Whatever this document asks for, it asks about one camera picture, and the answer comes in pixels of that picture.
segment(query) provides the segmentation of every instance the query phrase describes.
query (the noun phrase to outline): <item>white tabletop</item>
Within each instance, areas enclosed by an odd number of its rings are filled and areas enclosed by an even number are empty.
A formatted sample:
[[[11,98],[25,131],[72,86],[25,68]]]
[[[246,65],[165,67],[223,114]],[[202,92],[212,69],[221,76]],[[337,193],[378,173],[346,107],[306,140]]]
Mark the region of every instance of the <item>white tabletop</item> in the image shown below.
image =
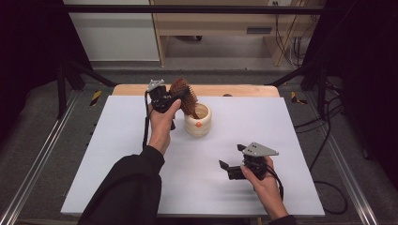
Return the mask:
[[[213,112],[202,138],[184,130],[183,112],[161,169],[159,215],[163,217],[257,217],[265,215],[247,180],[229,180],[219,159],[242,164],[237,144],[257,142],[278,151],[272,157],[284,187],[284,204],[295,216],[324,216],[314,182],[281,97],[198,97]],[[79,216],[112,166],[139,154],[145,126],[144,97],[110,96],[61,213]]]

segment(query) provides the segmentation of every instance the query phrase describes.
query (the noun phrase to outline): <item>white ceramic cup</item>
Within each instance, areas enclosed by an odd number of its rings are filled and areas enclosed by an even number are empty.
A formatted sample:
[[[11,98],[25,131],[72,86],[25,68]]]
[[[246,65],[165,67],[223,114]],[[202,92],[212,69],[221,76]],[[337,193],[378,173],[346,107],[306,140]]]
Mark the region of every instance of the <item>white ceramic cup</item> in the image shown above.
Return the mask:
[[[184,115],[185,130],[193,137],[205,136],[211,128],[211,110],[207,105],[197,102],[195,112],[199,119],[193,118],[192,115]]]

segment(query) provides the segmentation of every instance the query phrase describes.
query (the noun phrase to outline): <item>black sleeve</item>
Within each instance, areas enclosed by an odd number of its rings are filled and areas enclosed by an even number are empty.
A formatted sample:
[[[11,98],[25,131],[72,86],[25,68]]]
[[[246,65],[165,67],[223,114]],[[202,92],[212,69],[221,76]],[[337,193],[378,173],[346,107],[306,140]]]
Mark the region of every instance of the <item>black sleeve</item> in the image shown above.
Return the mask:
[[[275,220],[272,220],[268,225],[296,225],[296,219],[289,215],[286,217],[280,217]]]
[[[121,158],[100,184],[78,224],[153,224],[161,199],[159,172],[163,164],[163,155],[151,146],[139,156]]]

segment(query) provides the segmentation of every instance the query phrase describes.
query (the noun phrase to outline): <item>human hand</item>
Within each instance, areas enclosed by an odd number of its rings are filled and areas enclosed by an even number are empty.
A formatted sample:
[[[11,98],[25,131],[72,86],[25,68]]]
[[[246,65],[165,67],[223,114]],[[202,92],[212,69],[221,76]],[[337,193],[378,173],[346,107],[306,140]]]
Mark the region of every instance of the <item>human hand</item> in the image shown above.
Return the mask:
[[[156,148],[162,155],[166,153],[166,149],[170,144],[170,127],[176,112],[181,106],[181,100],[177,99],[170,109],[165,113],[152,111],[152,105],[149,104],[151,136],[148,145]]]
[[[273,169],[272,159],[266,156],[265,160],[267,165]],[[283,205],[277,182],[269,172],[267,172],[266,177],[260,181],[249,168],[241,165],[240,169],[246,179],[252,183],[258,199],[263,204],[271,220],[289,215]]]

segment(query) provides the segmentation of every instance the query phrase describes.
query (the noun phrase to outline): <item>wooden brush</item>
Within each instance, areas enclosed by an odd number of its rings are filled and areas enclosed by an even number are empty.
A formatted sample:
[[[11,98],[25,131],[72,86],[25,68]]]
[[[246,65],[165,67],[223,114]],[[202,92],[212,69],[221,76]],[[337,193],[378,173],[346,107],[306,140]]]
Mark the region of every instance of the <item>wooden brush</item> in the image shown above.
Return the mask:
[[[186,115],[192,115],[193,118],[199,119],[199,116],[196,114],[196,102],[198,98],[195,93],[193,93],[192,88],[188,84],[188,81],[179,78],[175,80],[170,86],[170,95],[181,96],[181,110]]]

